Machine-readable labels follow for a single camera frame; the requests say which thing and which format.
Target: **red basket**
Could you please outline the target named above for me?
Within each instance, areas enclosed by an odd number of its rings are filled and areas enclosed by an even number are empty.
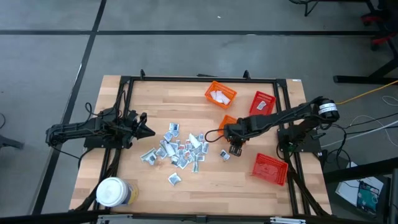
[[[224,103],[219,103],[219,102],[213,100],[213,98],[210,95],[210,92],[211,91],[217,91],[217,90],[221,90],[223,92],[223,94],[226,97],[228,97],[228,99],[230,99],[230,102],[227,105],[225,105]],[[236,91],[228,88],[227,86],[224,86],[221,83],[213,81],[211,83],[211,85],[209,86],[209,88],[207,89],[207,91],[205,93],[205,97],[207,98],[208,101],[213,102],[213,103],[217,104],[218,106],[220,106],[220,107],[222,107],[224,109],[227,109],[227,108],[229,108],[231,106],[232,101],[235,99],[236,94],[237,94]]]
[[[266,102],[266,105],[265,107],[263,107],[262,110],[258,110],[257,106],[261,103],[261,101]],[[274,105],[275,105],[275,97],[257,91],[256,94],[254,95],[253,103],[251,103],[249,115],[271,114],[272,109],[274,109]]]
[[[277,185],[285,185],[287,163],[261,153],[257,154],[253,175]]]
[[[236,121],[238,119],[231,117],[230,115],[225,115],[223,121],[221,122],[220,126],[218,127],[218,129],[223,129],[224,125],[226,124],[236,124]],[[223,135],[224,131],[223,130],[219,130],[218,134]]]

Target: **wooden tabletop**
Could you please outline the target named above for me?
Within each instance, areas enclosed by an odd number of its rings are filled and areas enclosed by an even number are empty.
[[[113,106],[118,92],[120,76],[104,76],[96,103],[95,113]],[[113,208],[114,212],[212,214],[212,215],[291,215],[288,185],[283,187],[251,176],[256,154],[277,157],[276,127],[252,138],[243,146],[241,157],[231,156],[227,161],[220,151],[228,151],[225,139],[210,143],[205,162],[199,162],[199,173],[192,172],[192,163],[184,170],[170,164],[170,159],[159,157],[154,166],[141,162],[140,155],[159,148],[159,141],[169,130],[169,123],[180,124],[181,142],[189,133],[206,133],[217,129],[228,114],[235,118],[249,115],[249,108],[257,90],[273,94],[271,84],[225,83],[238,92],[227,110],[206,100],[206,82],[145,82],[135,81],[130,110],[148,114],[147,126],[156,132],[150,138],[133,140],[130,149],[123,149],[118,177],[138,186],[139,196],[132,205]],[[300,80],[287,80],[290,103],[297,106],[305,102]],[[283,92],[279,90],[282,109]],[[104,149],[89,152],[82,160],[70,208],[79,206],[98,182]],[[300,153],[305,183],[324,210],[331,213],[325,182],[319,161],[310,153]],[[172,186],[169,175],[176,172],[182,179]],[[302,201],[296,186],[300,213]]]

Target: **concrete floor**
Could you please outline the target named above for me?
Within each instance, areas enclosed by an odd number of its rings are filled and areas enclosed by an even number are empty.
[[[0,0],[0,29],[90,30],[99,5],[100,0]],[[363,3],[321,2],[309,17],[303,16],[303,10],[303,6],[279,0],[113,0],[106,5],[99,29],[376,29],[362,26],[359,16],[369,12]],[[0,36],[0,112],[7,118],[0,134],[25,142],[21,151],[0,150],[0,217],[30,213],[49,152],[44,132],[61,120],[87,40],[85,35]],[[308,100],[323,95],[341,101],[378,86],[338,85],[333,83],[333,75],[369,75],[391,57],[387,46],[370,51],[369,38],[365,37],[97,36],[71,122],[86,119],[84,104],[95,104],[103,75],[138,75],[143,68],[147,75],[241,77],[247,69],[252,77],[302,79]],[[346,126],[361,114],[378,117],[396,112],[381,100],[383,95],[398,98],[393,86],[340,106],[338,123]],[[397,131],[389,132],[398,143]],[[330,129],[321,142],[340,138],[340,130]],[[63,150],[79,155],[82,145],[83,140],[69,141]],[[348,141],[345,149],[357,164],[398,155],[382,131]],[[76,160],[61,155],[44,213],[68,210],[76,175]],[[338,205],[332,209],[339,217],[359,218]]]

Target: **metal bracket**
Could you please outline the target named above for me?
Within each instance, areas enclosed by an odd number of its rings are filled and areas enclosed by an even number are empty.
[[[294,131],[294,129],[297,126],[291,126],[287,129],[278,129],[277,131],[277,136],[278,136],[278,142],[280,143],[279,145],[279,150],[281,152],[288,151],[289,153],[291,152],[314,152],[314,153],[319,153],[322,151],[320,142],[317,139],[312,139],[312,136],[316,135],[317,132],[315,130],[311,130],[305,135],[304,140],[302,141],[299,146],[297,146],[294,149],[289,149],[289,133]]]
[[[144,69],[141,69],[141,71],[139,71],[139,76],[140,76],[141,80],[144,80],[144,77],[145,77]]]
[[[131,78],[131,77],[129,77],[129,76],[122,76],[122,77],[120,78],[119,84],[124,85],[124,84],[128,83],[128,82],[130,81],[130,78]]]
[[[206,215],[197,215],[197,223],[206,223],[207,216]]]
[[[278,85],[281,86],[282,88],[287,88],[286,79],[284,78],[277,78],[276,83],[278,83]]]
[[[98,215],[97,224],[104,224],[105,221],[125,220],[132,218],[132,214]]]
[[[251,79],[251,78],[250,78],[249,71],[247,71],[247,70],[244,71],[244,73],[243,73],[243,78],[245,78],[246,80],[250,80],[250,79]]]
[[[206,75],[206,74],[201,74],[201,73],[199,73],[199,74],[197,75],[197,77],[217,77],[217,76],[214,76],[214,75]]]
[[[299,219],[294,219],[294,218],[271,217],[271,223],[275,223],[275,224],[305,224],[305,220],[299,220]]]
[[[104,141],[102,137],[90,137],[85,139],[84,147],[92,148],[123,148],[121,142]]]

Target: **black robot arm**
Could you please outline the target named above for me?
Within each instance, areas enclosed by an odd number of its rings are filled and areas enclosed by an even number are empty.
[[[304,119],[285,133],[285,140],[294,144],[296,139],[303,139],[313,128],[321,124],[331,125],[339,118],[335,102],[319,96],[308,103],[279,113],[239,118],[236,124],[224,126],[224,137],[231,143],[229,152],[240,156],[244,142],[265,133],[271,127]]]
[[[146,113],[140,115],[139,121],[134,110],[127,116],[119,117],[118,114],[114,108],[109,108],[82,123],[53,125],[46,130],[45,142],[54,147],[69,139],[86,138],[86,141],[92,144],[86,147],[112,146],[129,149],[133,138],[155,135],[155,132],[146,126]]]

